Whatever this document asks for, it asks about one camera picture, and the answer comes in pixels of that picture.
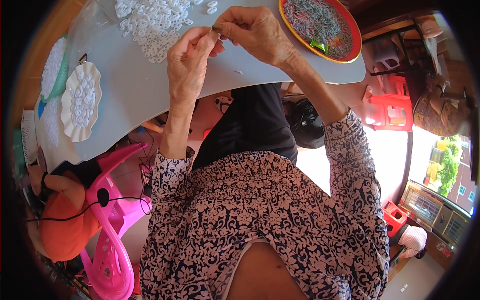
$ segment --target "tiled floor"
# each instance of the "tiled floor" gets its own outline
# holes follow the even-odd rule
[[[364,105],[361,103],[361,98],[365,91],[365,87],[368,84],[373,87],[374,95],[383,94],[377,79],[370,76],[370,72],[373,71],[374,66],[380,70],[383,70],[383,66],[373,62],[371,52],[372,49],[369,45],[366,45],[362,51],[367,68],[367,74],[362,82],[355,84],[330,85],[330,88],[334,91],[335,95],[342,98],[359,116],[364,115]],[[384,85],[384,89],[387,92],[393,92],[393,87],[388,82],[386,76],[384,76]],[[202,98],[198,104],[197,110],[193,114],[191,123],[192,133],[189,136],[188,145],[196,152],[202,143],[204,130],[212,128],[222,117],[221,112],[216,108],[214,102],[215,98],[219,95],[227,96],[228,92]],[[394,200],[403,178],[407,150],[407,133],[392,131],[375,132],[370,128],[365,128],[365,131],[375,161],[377,179],[380,182],[382,189],[382,202],[385,203],[388,200]],[[129,136],[138,142],[147,142],[151,144],[152,138],[145,133],[131,133]],[[152,136],[154,138],[154,146],[151,154],[159,146],[161,139],[160,134],[153,133]],[[140,156],[144,156],[144,153],[137,153],[137,155],[129,158],[112,173],[112,177],[117,186],[121,187],[123,193],[129,193],[132,192],[132,190],[138,191],[138,185],[140,184],[140,171],[138,167]],[[330,193],[330,165],[326,158],[325,147],[319,149],[299,148],[297,166],[320,188],[327,193]],[[132,183],[137,185],[137,188],[132,188],[130,190],[125,188],[127,186],[132,186]],[[140,261],[143,243],[147,236],[148,220],[148,216],[144,216],[134,224],[122,238],[123,244],[125,245],[133,264]],[[93,237],[86,247],[90,254],[95,250],[97,239],[98,236]]]

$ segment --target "white paper plate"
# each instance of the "white paper plate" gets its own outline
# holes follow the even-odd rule
[[[80,85],[78,80],[78,73],[83,71],[86,75],[87,73],[92,74],[92,79],[95,81],[95,106],[93,108],[93,114],[88,119],[88,125],[86,127],[75,127],[72,122],[72,113],[70,108],[72,106],[72,96],[70,92],[76,90]],[[79,65],[73,70],[73,73],[67,79],[67,88],[61,97],[61,121],[65,127],[65,134],[69,136],[72,142],[81,142],[92,134],[92,127],[98,119],[98,103],[102,98],[102,90],[100,89],[100,72],[96,69],[95,65],[91,62],[85,62],[82,65]]]

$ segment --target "black pants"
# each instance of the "black pants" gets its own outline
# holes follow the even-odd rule
[[[232,90],[233,102],[200,146],[193,169],[233,153],[262,150],[295,164],[297,147],[283,111],[280,87],[276,83]]]

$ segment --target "red plastic stool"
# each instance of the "red plastic stool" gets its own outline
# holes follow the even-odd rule
[[[391,201],[388,201],[387,206],[382,210],[384,220],[387,222],[387,235],[391,238],[407,222],[407,214]]]
[[[374,116],[370,116],[375,120],[374,130],[395,130],[395,131],[412,131],[412,103],[409,96],[385,94],[383,96],[372,96],[370,104],[377,106]],[[389,116],[388,108],[391,107],[394,116]]]
[[[395,84],[396,93],[398,95],[403,95],[403,96],[410,95],[410,93],[408,92],[408,86],[407,86],[407,81],[405,80],[405,77],[390,75],[388,77],[388,81],[393,82]]]

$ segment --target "plastic bag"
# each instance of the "plastic bag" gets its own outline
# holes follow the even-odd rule
[[[102,30],[119,22],[115,13],[115,3],[115,0],[88,0],[70,23],[65,50],[69,76],[85,53],[88,57],[95,43],[95,36],[101,36],[99,33]]]

